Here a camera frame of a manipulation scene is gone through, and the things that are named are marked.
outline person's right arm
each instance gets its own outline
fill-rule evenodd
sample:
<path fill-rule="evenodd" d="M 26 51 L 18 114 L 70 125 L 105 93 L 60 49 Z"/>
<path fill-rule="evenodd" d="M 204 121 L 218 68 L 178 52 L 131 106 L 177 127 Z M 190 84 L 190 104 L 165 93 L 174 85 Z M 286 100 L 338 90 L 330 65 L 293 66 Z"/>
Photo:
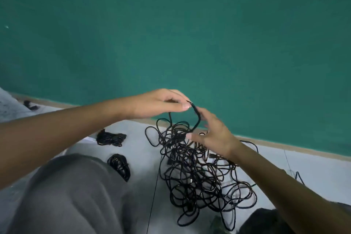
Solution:
<path fill-rule="evenodd" d="M 208 122 L 208 134 L 189 133 L 187 138 L 238 164 L 295 233 L 351 233 L 351 216 L 241 143 L 214 114 L 198 110 Z"/>

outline green wall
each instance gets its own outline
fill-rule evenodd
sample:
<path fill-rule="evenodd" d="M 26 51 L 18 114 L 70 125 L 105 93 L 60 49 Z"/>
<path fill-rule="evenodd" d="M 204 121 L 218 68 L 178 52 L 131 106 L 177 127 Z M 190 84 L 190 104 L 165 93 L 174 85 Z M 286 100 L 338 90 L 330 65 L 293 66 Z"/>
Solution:
<path fill-rule="evenodd" d="M 0 86 L 72 104 L 175 88 L 235 134 L 351 155 L 350 17 L 351 0 L 0 0 Z"/>

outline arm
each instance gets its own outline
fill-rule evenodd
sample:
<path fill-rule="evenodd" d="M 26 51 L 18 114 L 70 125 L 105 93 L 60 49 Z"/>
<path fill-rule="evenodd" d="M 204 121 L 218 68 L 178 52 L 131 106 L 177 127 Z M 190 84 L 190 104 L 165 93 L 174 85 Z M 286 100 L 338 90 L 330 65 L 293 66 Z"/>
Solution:
<path fill-rule="evenodd" d="M 160 89 L 1 123 L 0 189 L 114 122 L 185 111 L 187 100 L 177 90 Z"/>
<path fill-rule="evenodd" d="M 261 188 L 295 233 L 336 233 L 351 230 L 351 217 L 323 199 L 233 136 L 214 114 L 199 112 L 208 122 L 208 134 L 187 134 L 213 152 L 237 163 Z"/>

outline brown edge strip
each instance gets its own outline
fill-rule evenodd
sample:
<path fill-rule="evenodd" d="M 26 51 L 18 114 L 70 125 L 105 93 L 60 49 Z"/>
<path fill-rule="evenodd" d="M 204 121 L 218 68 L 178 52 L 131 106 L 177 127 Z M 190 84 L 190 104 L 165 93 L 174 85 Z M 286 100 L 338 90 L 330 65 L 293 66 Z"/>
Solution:
<path fill-rule="evenodd" d="M 49 100 L 45 100 L 45 99 L 33 98 L 33 97 L 29 97 L 27 95 L 20 95 L 20 94 L 14 94 L 14 93 L 10 93 L 10 94 L 19 101 L 29 100 L 29 101 L 36 103 L 36 104 L 39 104 L 39 105 L 48 105 L 48 106 L 57 107 L 57 108 L 76 107 L 76 105 L 70 105 L 70 104 L 65 104 L 65 103 L 49 101 Z M 139 119 L 139 120 L 133 120 L 133 121 L 136 121 L 139 123 L 144 123 L 144 124 L 149 124 L 149 125 L 156 125 L 156 121 L 151 119 L 151 118 Z M 160 121 L 159 125 L 161 127 L 168 127 L 168 123 L 165 121 Z M 333 154 L 330 152 L 321 152 L 321 151 L 316 151 L 316 150 L 312 150 L 312 149 L 307 149 L 307 148 L 302 148 L 302 147 L 297 147 L 297 146 L 292 146 L 292 145 L 286 145 L 286 144 L 282 144 L 282 143 L 268 142 L 268 141 L 258 140 L 258 139 L 251 139 L 251 138 L 241 137 L 241 136 L 236 136 L 236 137 L 239 138 L 240 140 L 253 142 L 253 143 L 261 145 L 261 146 L 273 147 L 273 148 L 283 149 L 283 150 L 287 150 L 287 151 L 300 152 L 300 153 L 309 154 L 309 155 L 317 155 L 317 156 L 322 156 L 322 157 L 326 157 L 326 158 L 332 158 L 332 159 L 338 159 L 338 160 L 351 162 L 351 156 L 343 156 L 343 155 Z"/>

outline forearm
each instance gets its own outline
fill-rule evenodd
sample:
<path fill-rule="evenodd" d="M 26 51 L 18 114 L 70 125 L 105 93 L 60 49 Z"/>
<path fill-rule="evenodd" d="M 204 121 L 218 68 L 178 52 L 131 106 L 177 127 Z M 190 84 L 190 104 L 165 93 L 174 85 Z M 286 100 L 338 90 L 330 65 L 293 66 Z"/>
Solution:
<path fill-rule="evenodd" d="M 84 137 L 126 117 L 124 99 L 64 109 L 0 124 L 0 188 Z"/>
<path fill-rule="evenodd" d="M 243 144 L 230 160 L 261 188 L 296 233 L 346 233 L 351 217 Z"/>

